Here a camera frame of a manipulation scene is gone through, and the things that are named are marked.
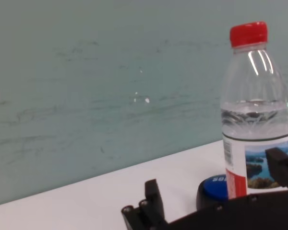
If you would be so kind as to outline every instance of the blue bottle cap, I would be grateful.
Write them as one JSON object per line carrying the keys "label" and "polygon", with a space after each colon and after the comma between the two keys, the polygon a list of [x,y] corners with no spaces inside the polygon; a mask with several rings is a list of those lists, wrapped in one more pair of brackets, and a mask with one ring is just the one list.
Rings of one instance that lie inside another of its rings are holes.
{"label": "blue bottle cap", "polygon": [[204,192],[207,196],[218,201],[228,200],[226,175],[212,176],[204,182]]}

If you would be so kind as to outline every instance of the red stripe on label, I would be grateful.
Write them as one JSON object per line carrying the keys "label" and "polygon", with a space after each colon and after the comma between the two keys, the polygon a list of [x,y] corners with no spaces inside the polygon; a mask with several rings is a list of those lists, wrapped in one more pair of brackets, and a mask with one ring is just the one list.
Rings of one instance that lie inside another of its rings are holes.
{"label": "red stripe on label", "polygon": [[226,169],[228,198],[233,199],[246,195],[246,180]]}

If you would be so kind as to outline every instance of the screw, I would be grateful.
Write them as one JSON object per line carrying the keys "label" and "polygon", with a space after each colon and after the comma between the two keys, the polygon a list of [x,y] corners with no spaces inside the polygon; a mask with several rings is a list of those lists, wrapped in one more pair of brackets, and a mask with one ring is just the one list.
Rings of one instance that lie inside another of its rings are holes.
{"label": "screw", "polygon": [[251,199],[252,202],[255,202],[255,201],[257,201],[257,196],[255,196],[255,195],[251,196],[250,199]]}
{"label": "screw", "polygon": [[145,205],[147,205],[147,204],[148,204],[147,200],[142,200],[142,201],[140,202],[140,206],[145,206]]}
{"label": "screw", "polygon": [[223,207],[221,205],[219,205],[218,207],[216,207],[217,211],[221,211],[223,209]]}
{"label": "screw", "polygon": [[132,207],[131,206],[126,206],[123,208],[123,212],[130,212],[132,210]]}

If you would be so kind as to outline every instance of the bottle label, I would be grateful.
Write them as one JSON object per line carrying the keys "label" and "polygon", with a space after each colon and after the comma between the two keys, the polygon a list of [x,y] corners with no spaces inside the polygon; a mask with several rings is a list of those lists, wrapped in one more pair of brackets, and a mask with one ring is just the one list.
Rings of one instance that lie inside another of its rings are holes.
{"label": "bottle label", "polygon": [[280,148],[288,154],[288,135],[244,140],[223,135],[228,197],[285,190],[271,177],[265,150]]}

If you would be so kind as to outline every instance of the red bottle cap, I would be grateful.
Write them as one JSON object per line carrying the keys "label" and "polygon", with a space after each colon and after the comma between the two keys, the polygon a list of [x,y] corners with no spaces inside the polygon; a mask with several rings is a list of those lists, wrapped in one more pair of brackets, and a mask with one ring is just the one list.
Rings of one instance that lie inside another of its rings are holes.
{"label": "red bottle cap", "polygon": [[230,30],[230,42],[233,48],[267,41],[268,28],[265,22],[237,25]]}

